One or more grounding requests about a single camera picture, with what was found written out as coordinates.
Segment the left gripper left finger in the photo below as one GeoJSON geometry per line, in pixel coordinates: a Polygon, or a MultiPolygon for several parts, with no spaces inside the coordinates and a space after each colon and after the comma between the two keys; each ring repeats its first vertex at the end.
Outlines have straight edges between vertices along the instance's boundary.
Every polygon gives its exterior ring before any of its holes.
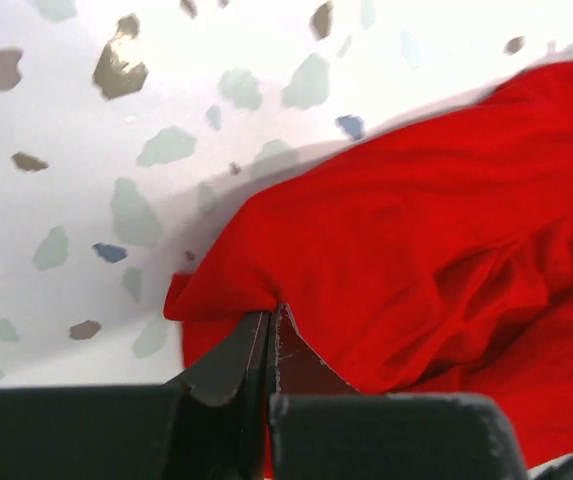
{"type": "Polygon", "coordinates": [[[270,316],[163,384],[0,389],[0,479],[258,479],[270,316]]]}

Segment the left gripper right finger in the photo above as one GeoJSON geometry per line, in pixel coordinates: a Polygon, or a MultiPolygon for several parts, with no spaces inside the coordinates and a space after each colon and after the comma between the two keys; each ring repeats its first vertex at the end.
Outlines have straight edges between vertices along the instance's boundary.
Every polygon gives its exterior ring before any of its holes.
{"type": "Polygon", "coordinates": [[[472,394],[360,394],[275,315],[268,407],[277,479],[525,479],[510,422],[472,394]]]}

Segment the red t shirt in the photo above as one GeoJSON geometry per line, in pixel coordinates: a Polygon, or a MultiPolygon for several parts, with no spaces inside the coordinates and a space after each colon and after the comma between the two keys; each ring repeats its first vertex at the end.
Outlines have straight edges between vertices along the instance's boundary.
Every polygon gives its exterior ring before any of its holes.
{"type": "Polygon", "coordinates": [[[573,60],[250,198],[170,284],[186,365],[286,305],[363,393],[472,392],[528,467],[573,452],[573,60]]]}

